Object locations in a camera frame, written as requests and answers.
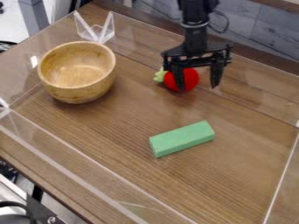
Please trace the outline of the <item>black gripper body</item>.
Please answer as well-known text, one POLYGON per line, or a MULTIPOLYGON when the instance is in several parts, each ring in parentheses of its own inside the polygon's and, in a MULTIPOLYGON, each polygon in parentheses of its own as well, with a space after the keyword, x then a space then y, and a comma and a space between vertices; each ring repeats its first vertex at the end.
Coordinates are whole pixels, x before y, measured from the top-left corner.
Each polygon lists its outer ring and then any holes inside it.
POLYGON ((173 65, 182 67, 213 67, 222 71, 231 63, 231 42, 210 42, 206 47, 197 51, 187 50, 185 44, 178 45, 162 52, 163 69, 171 70, 173 65))

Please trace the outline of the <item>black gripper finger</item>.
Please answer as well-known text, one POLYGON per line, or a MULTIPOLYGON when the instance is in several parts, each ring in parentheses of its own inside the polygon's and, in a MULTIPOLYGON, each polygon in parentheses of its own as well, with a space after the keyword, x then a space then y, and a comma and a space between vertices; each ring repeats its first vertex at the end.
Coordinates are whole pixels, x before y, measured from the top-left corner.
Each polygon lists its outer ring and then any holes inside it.
POLYGON ((221 84, 226 61, 225 59, 217 59, 210 67, 210 84, 215 88, 221 84))
POLYGON ((179 91, 185 91, 186 90, 185 73, 183 73, 183 67, 179 65, 173 65, 173 79, 177 89, 179 91))

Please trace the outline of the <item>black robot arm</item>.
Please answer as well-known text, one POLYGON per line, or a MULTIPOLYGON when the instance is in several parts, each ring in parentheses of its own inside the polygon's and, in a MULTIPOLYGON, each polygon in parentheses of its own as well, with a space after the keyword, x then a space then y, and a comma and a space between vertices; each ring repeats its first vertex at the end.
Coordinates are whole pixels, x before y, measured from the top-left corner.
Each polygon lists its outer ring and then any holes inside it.
POLYGON ((187 71, 210 67, 210 85, 221 84, 225 67, 231 63, 231 42, 209 41, 210 14, 217 11, 221 0, 178 0, 182 11, 185 41, 162 52, 163 70, 173 74, 174 87, 187 92, 187 71))

